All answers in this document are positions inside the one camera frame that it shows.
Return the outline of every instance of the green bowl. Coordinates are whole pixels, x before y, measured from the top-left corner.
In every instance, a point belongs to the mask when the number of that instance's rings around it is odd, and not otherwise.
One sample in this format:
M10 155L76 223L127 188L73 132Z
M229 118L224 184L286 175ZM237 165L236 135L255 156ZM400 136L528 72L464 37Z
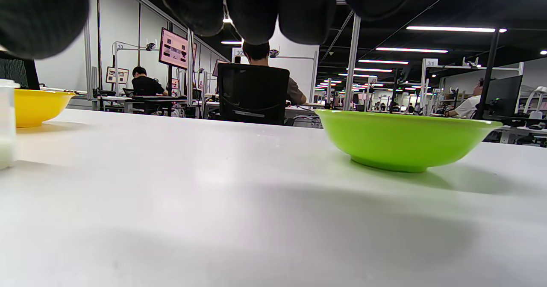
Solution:
M502 123L318 109L338 149L365 166L394 172L425 172L467 155Z

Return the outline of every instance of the black shirt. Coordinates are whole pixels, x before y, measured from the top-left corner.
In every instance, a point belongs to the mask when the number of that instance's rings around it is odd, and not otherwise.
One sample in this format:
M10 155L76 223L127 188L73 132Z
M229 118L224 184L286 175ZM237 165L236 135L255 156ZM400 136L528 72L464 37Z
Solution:
M135 96L156 96L164 93L164 88L155 79L149 77L134 78L133 90Z

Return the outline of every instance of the white shirt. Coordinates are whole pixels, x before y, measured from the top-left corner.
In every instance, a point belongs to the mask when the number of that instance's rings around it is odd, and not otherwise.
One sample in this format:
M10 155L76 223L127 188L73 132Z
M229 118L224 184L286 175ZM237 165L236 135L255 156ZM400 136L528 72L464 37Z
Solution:
M470 118L473 112L477 110L477 104L480 103L480 96L474 96L465 100L457 109L456 113L461 117Z

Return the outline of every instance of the hair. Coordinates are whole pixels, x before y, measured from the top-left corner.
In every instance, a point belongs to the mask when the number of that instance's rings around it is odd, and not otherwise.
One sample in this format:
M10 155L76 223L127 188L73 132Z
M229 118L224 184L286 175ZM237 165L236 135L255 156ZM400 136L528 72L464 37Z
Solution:
M484 78L479 79L479 86L484 86Z
M137 74L146 74L146 69L143 67L135 67L135 69L133 69L133 77Z
M243 42L243 53L249 58L249 60L265 59L270 55L270 43L262 43L259 45L253 45Z

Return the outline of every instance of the gray shirt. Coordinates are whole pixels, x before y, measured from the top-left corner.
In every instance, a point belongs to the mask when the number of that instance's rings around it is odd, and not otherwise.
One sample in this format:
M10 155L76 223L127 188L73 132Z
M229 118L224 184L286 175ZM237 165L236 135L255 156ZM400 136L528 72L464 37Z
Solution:
M287 100L289 100L291 104L306 103L306 96L298 89L297 82L291 78L289 78L289 84L287 85Z

